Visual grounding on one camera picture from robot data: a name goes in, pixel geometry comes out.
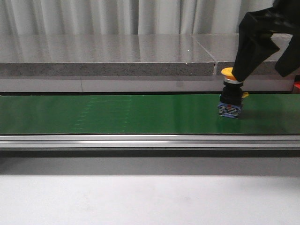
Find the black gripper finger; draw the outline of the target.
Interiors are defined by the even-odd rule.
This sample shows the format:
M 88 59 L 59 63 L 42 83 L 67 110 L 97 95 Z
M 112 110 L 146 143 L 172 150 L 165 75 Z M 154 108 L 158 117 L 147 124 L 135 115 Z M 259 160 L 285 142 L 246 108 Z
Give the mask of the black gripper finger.
M 300 67 L 300 34 L 288 32 L 292 35 L 287 49 L 275 64 L 275 70 L 286 77 Z
M 239 24 L 239 45 L 232 74 L 242 82 L 267 58 L 279 51 L 272 41 L 274 15 L 269 10 L 247 12 Z

